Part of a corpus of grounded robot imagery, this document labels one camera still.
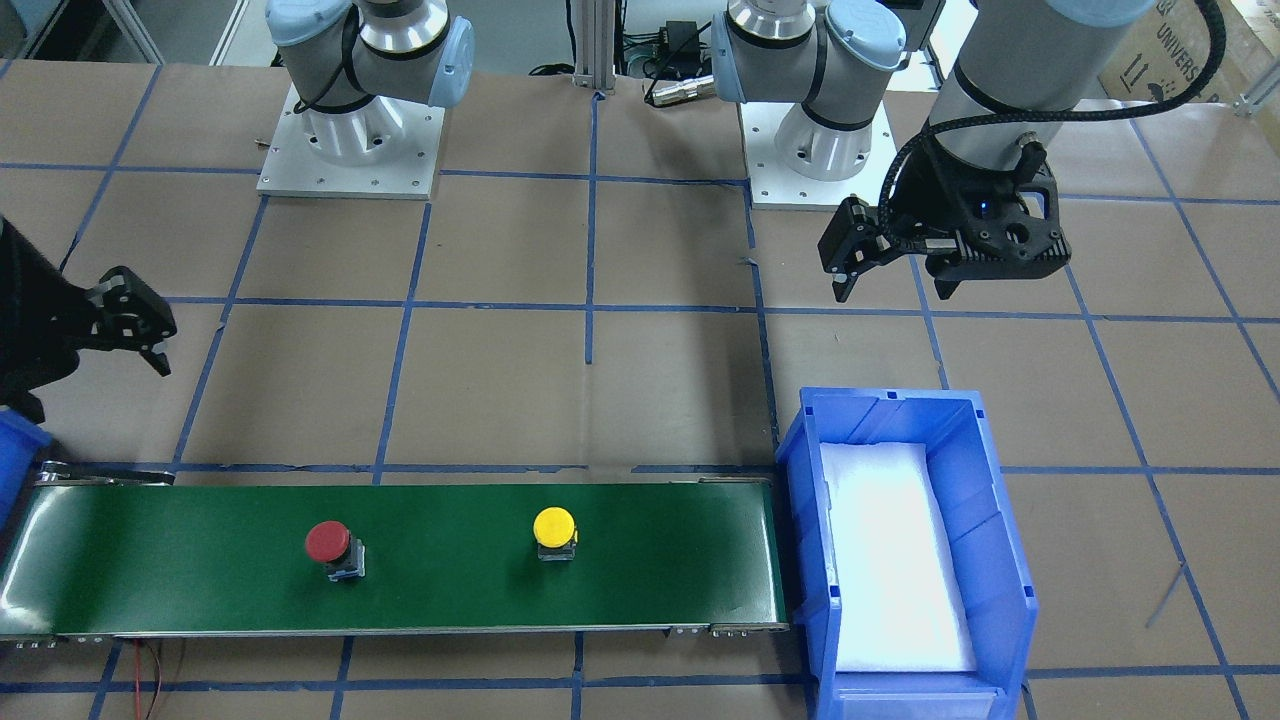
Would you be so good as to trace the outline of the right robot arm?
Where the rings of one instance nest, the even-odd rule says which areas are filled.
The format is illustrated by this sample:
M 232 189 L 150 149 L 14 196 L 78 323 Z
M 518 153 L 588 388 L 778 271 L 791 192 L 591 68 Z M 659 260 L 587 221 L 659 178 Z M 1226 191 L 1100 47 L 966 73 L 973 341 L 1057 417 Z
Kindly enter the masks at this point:
M 292 82 L 257 183 L 280 197 L 426 197 L 443 113 L 463 99 L 475 31 L 443 1 L 270 1 L 265 20 Z M 138 354 L 168 375 L 177 322 L 127 266 L 70 283 L 3 222 L 3 406 L 35 424 L 35 391 L 84 350 Z

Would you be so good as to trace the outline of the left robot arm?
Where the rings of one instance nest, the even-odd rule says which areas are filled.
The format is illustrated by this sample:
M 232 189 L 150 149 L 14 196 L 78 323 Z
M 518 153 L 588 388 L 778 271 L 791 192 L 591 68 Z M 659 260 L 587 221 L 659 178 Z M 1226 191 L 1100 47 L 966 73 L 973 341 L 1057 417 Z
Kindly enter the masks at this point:
M 1065 268 L 1047 147 L 1066 123 L 1171 111 L 1213 78 L 1228 50 L 1216 1 L 1199 1 L 1208 55 L 1180 94 L 1103 111 L 1076 109 L 1147 1 L 982 1 L 923 127 L 896 152 L 878 199 L 841 201 L 818 243 L 844 302 L 858 279 L 919 255 L 946 300 L 968 281 L 1036 281 Z M 797 137 L 782 150 L 820 177 L 813 135 L 864 138 L 908 51 L 899 15 L 878 1 L 731 1 L 710 22 L 717 94 L 787 102 Z

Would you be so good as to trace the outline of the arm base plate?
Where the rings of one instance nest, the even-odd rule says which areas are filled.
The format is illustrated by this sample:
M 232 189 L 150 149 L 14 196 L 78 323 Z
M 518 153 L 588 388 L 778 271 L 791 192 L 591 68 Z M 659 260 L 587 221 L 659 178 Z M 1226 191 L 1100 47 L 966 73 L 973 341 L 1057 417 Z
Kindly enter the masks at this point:
M 430 200 L 445 109 L 375 97 L 346 114 L 298 114 L 298 99 L 289 90 L 260 172 L 261 195 Z
M 815 123 L 797 102 L 739 106 L 753 205 L 833 210 L 855 193 L 872 204 L 897 149 L 883 106 L 855 131 Z

